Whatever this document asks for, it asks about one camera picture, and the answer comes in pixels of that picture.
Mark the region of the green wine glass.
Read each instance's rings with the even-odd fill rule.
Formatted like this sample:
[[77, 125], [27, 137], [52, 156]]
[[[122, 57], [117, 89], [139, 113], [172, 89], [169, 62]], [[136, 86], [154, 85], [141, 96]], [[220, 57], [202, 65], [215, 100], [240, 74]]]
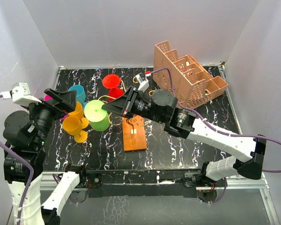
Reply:
[[103, 105], [104, 102], [100, 100], [91, 100], [84, 107], [84, 115], [95, 131], [105, 131], [110, 125], [109, 115], [106, 110], [102, 109]]

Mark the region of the yellow-base orange wine glass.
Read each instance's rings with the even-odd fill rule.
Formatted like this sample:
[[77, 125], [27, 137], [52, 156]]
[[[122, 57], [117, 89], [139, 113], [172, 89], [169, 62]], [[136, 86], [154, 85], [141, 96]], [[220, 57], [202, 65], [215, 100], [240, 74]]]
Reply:
[[88, 134], [82, 129], [82, 123], [75, 116], [68, 116], [62, 122], [63, 129], [71, 136], [77, 143], [83, 143], [87, 140]]

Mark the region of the magenta wine glass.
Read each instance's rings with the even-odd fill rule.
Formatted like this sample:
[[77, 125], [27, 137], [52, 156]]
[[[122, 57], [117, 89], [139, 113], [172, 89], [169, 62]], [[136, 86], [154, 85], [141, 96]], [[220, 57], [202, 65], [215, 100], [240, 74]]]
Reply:
[[[48, 101], [48, 100], [50, 100], [50, 99], [52, 99], [52, 97], [50, 97], [49, 95], [45, 95], [44, 101]], [[65, 120], [67, 117], [68, 117], [68, 114], [65, 115], [64, 117], [62, 117], [60, 120]]]

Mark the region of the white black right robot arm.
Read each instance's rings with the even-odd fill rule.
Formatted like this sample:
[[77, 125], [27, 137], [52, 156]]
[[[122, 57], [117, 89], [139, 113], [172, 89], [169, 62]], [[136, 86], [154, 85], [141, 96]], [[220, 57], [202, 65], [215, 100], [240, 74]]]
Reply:
[[205, 162], [199, 173], [184, 175], [187, 186], [212, 186], [230, 176], [259, 180], [262, 175], [266, 142], [258, 138], [236, 137], [235, 133], [198, 118], [177, 107], [177, 98], [168, 90], [154, 91], [146, 98], [142, 91], [129, 87], [126, 93], [102, 106], [103, 110], [131, 119], [135, 115], [164, 124], [171, 136], [208, 144], [230, 154], [216, 162]]

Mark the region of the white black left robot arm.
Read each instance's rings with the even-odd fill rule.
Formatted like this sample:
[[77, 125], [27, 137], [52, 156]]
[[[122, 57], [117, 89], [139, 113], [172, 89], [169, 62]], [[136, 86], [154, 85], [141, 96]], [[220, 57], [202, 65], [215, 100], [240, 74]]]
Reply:
[[46, 200], [40, 200], [40, 184], [46, 157], [44, 145], [55, 120], [76, 107], [76, 91], [46, 89], [45, 101], [30, 94], [25, 83], [19, 83], [4, 97], [22, 107], [4, 122], [4, 176], [12, 194], [15, 224], [58, 225], [61, 211], [76, 187], [87, 183], [82, 165], [69, 164], [61, 180]]

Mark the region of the blue wine glass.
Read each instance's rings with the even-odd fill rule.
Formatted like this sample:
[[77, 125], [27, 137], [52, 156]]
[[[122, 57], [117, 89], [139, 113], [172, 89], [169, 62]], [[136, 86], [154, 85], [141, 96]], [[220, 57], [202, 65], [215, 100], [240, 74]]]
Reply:
[[73, 85], [68, 89], [68, 91], [76, 91], [76, 101], [81, 103], [82, 107], [84, 108], [86, 105], [86, 93], [84, 87], [81, 85]]

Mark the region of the red wine glass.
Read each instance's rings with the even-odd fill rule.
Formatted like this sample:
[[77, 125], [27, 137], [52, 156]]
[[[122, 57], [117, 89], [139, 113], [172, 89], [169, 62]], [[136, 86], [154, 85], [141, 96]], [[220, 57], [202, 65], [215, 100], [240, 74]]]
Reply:
[[113, 101], [124, 94], [124, 91], [119, 88], [121, 83], [121, 79], [116, 74], [108, 74], [102, 80], [103, 86], [109, 90], [108, 92], [108, 100]]

